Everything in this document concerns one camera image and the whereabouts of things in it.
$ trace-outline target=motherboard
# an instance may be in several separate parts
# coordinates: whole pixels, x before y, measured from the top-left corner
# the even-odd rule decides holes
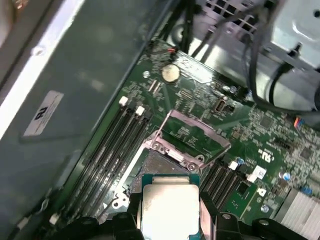
[[[55,212],[70,222],[120,211],[141,190],[142,173],[197,173],[220,211],[249,225],[274,219],[292,190],[320,196],[320,138],[305,125],[297,132],[295,119],[259,108],[245,87],[157,41],[101,120]]]

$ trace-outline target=white label sticker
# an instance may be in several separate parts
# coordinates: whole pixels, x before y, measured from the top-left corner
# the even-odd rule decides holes
[[[253,172],[252,172],[253,175],[256,175],[261,180],[264,178],[266,173],[267,173],[267,170],[262,168],[262,167],[260,167],[259,165],[257,165],[255,167],[255,169],[253,170]]]
[[[39,109],[36,111],[29,126],[26,128],[23,136],[38,136],[45,129],[52,114],[60,103],[63,93],[57,91],[49,91],[41,103]]]

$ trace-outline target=cable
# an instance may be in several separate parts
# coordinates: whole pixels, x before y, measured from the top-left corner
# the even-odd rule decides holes
[[[166,53],[173,54],[176,51],[177,51],[177,49],[171,47],[171,48],[164,49],[164,50],[152,51],[150,54],[151,55],[160,55],[160,54],[166,54]]]
[[[249,34],[246,34],[243,39],[244,43],[244,48],[241,56],[241,66],[242,66],[242,71],[243,75],[245,78],[248,80],[248,64],[247,64],[247,52],[250,48],[250,43],[251,43],[251,37]]]
[[[169,17],[169,20],[166,22],[160,34],[158,35],[159,39],[162,38],[164,41],[168,39],[170,32],[172,31],[173,27],[175,26],[176,22],[181,16],[185,7],[186,7],[186,1],[180,0],[176,8],[173,10],[171,16]]]
[[[229,16],[227,18],[223,18],[221,20],[219,20],[215,25],[214,27],[216,28],[215,32],[218,33],[218,29],[223,27],[223,25],[225,23],[229,23],[229,22],[234,22],[238,19],[242,19],[244,18],[245,16],[249,15],[249,14],[254,14],[256,13],[257,11],[259,11],[261,9],[263,5],[261,4],[257,4],[251,8],[248,8],[244,11],[239,11],[238,13],[232,15],[232,16]],[[194,50],[194,52],[192,53],[192,57],[195,58],[198,53],[204,48],[204,46],[208,43],[211,35],[213,34],[213,31],[211,30],[208,30],[208,32],[206,33],[206,35],[204,36],[202,42],[200,43],[200,45]]]
[[[258,65],[258,58],[259,58],[259,52],[260,52],[260,46],[262,44],[265,30],[268,27],[268,21],[267,16],[265,15],[265,11],[261,11],[262,13],[259,14],[260,20],[260,26],[258,26],[254,38],[253,43],[251,46],[251,59],[249,64],[249,74],[248,74],[248,82],[250,84],[250,90],[252,92],[252,98],[255,101],[255,103],[261,107],[268,109],[273,112],[280,112],[280,113],[287,113],[292,115],[305,115],[305,116],[317,116],[320,113],[317,111],[301,111],[301,110],[293,110],[293,109],[286,109],[282,107],[277,107],[272,104],[270,104],[268,101],[260,98],[257,94],[257,65]]]
[[[269,102],[270,102],[270,104],[275,105],[274,95],[275,95],[275,88],[276,88],[277,82],[279,81],[279,79],[281,78],[281,76],[283,74],[288,73],[293,68],[294,67],[291,64],[284,62],[279,67],[277,67],[277,69],[274,71],[274,73],[270,77],[270,81],[271,81],[271,85],[270,85],[270,89],[269,89]]]
[[[201,49],[203,49],[203,48],[205,47],[205,45],[207,44],[207,42],[209,41],[209,39],[210,39],[210,37],[212,36],[212,34],[213,34],[213,32],[210,31],[210,30],[205,34],[202,42],[201,42],[200,45],[194,50],[194,52],[191,54],[191,57],[195,58],[195,57],[199,54],[199,52],[201,51]]]
[[[181,51],[188,54],[190,44],[193,40],[193,26],[194,26],[194,13],[195,13],[196,0],[187,0],[182,39],[180,43]]]
[[[214,35],[213,35],[213,39],[211,40],[211,42],[209,43],[208,48],[206,49],[205,53],[203,54],[200,62],[201,63],[205,63],[208,59],[208,57],[210,56],[212,50],[214,49],[214,46],[216,45],[221,33],[223,32],[223,27],[220,26],[216,29]]]

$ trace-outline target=usb port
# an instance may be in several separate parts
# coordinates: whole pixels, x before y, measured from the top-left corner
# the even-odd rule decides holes
[[[221,112],[221,111],[225,108],[225,106],[226,106],[226,101],[220,99],[220,100],[216,103],[216,105],[215,105],[215,107],[214,107],[214,111],[215,111],[215,112]]]

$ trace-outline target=green circuit board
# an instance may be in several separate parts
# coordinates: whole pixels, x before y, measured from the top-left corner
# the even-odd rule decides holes
[[[168,47],[166,43],[161,43],[156,50]],[[249,100],[245,88],[190,56],[182,52],[176,56],[174,64],[180,68],[180,77],[174,84],[165,83],[162,77],[162,69],[168,64],[168,53],[141,57],[66,183],[63,196],[56,204],[57,209],[67,199],[84,165],[116,115],[122,96],[152,114],[141,137],[129,150],[128,162],[141,142],[159,129],[170,110],[201,120],[229,140],[228,161],[241,158],[248,175],[253,172],[259,175],[254,183],[247,182],[247,189],[242,192],[236,189],[222,209],[237,215],[247,224],[257,218],[273,218],[290,188],[307,186],[310,175],[317,174],[320,152],[316,145],[297,133],[292,119],[286,114],[260,109]],[[221,99],[225,106],[217,111]],[[221,150],[216,142],[201,132],[176,121],[169,120],[163,132],[168,142],[184,148],[192,156],[203,155],[205,162]],[[310,141],[319,143],[320,139],[312,129],[304,126],[302,133]],[[290,180],[284,182],[279,173],[290,173]],[[258,189],[266,190],[266,194],[261,196]],[[313,187],[313,193],[318,194],[316,187]],[[262,211],[263,205],[267,205],[269,211]]]

